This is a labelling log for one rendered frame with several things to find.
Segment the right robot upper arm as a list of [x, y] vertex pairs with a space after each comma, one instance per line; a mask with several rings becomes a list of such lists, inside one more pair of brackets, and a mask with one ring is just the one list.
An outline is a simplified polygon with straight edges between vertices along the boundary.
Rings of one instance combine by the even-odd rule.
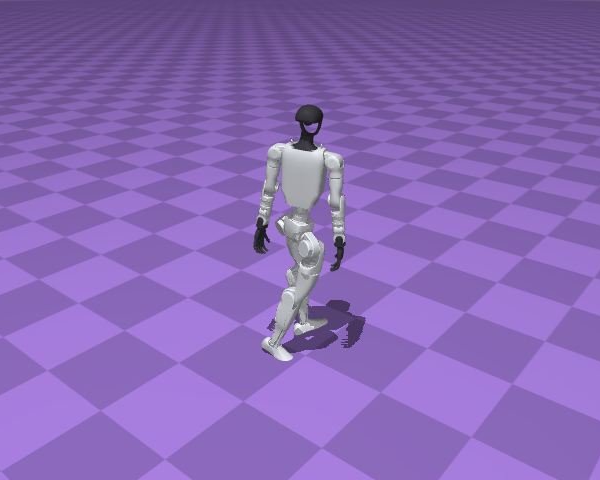
[[344, 159], [341, 155], [329, 151], [324, 152], [325, 166], [329, 173], [330, 194], [327, 199], [329, 206], [340, 208], [340, 198], [343, 188]]

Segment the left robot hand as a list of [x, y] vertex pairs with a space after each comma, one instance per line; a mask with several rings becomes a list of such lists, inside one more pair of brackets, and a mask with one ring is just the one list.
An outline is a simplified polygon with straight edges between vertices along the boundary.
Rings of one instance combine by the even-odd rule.
[[[264, 245], [264, 238], [266, 238], [267, 242], [269, 243], [270, 240], [266, 235], [266, 229], [268, 227], [267, 225], [263, 226], [263, 219], [261, 217], [258, 218], [257, 220], [257, 224], [256, 226], [258, 227], [256, 232], [255, 232], [255, 236], [254, 236], [254, 249], [257, 253], [261, 253], [261, 254], [265, 254], [265, 251], [268, 251], [268, 249], [266, 249], [265, 245]], [[263, 251], [263, 249], [265, 251]]]

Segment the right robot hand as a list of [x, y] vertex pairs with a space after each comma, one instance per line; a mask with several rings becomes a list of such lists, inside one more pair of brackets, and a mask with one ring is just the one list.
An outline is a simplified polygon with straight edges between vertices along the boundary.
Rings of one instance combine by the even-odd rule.
[[334, 246], [337, 247], [337, 254], [335, 255], [335, 258], [337, 258], [337, 262], [331, 265], [332, 268], [330, 268], [330, 271], [336, 271], [339, 269], [341, 260], [343, 258], [345, 245], [346, 243], [343, 243], [343, 238], [341, 236], [337, 236], [335, 238]]

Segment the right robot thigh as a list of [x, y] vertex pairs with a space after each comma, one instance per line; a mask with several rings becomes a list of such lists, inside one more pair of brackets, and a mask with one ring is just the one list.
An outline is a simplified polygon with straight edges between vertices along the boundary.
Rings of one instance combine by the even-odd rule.
[[315, 286], [322, 269], [324, 250], [323, 242], [312, 232], [305, 232], [301, 236], [298, 251], [303, 259], [299, 264], [296, 287], [288, 287], [283, 291], [294, 294], [295, 306], [303, 301]]

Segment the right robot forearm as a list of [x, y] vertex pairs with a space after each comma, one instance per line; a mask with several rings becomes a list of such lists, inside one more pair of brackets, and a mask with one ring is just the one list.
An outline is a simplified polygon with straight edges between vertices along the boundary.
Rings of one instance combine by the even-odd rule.
[[335, 208], [331, 210], [332, 216], [332, 229], [334, 232], [333, 241], [335, 242], [335, 238], [337, 236], [341, 236], [343, 238], [343, 243], [345, 242], [345, 196], [342, 194], [340, 198], [340, 208]]

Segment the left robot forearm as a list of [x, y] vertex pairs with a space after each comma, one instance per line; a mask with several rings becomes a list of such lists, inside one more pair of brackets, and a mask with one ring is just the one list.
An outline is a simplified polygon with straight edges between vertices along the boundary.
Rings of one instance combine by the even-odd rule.
[[263, 226], [269, 224], [269, 222], [270, 222], [270, 215], [272, 213], [272, 204], [273, 204], [273, 201], [275, 198], [275, 196], [272, 193], [268, 193], [268, 192], [264, 191], [265, 183], [266, 183], [266, 180], [264, 181], [264, 184], [263, 184], [259, 215], [257, 216], [257, 219], [256, 219], [256, 220], [258, 220], [258, 218], [261, 217], [263, 219]]

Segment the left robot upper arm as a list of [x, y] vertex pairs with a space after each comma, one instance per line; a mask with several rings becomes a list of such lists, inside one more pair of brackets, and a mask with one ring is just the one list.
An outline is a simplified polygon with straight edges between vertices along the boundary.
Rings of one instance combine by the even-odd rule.
[[276, 143], [267, 152], [265, 192], [278, 192], [280, 182], [277, 181], [277, 177], [281, 166], [281, 154], [285, 145], [285, 143]]

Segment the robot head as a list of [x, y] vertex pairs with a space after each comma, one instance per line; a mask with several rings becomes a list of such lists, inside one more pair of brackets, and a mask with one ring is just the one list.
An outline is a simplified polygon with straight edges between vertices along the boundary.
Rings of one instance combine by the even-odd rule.
[[[301, 137], [298, 143], [293, 144], [293, 149], [310, 151], [317, 150], [317, 147], [313, 143], [313, 137], [319, 132], [323, 120], [323, 112], [314, 105], [304, 105], [299, 108], [296, 113], [295, 120], [300, 123]], [[310, 126], [311, 124], [318, 123], [317, 130], [314, 133], [306, 131], [304, 124]]]

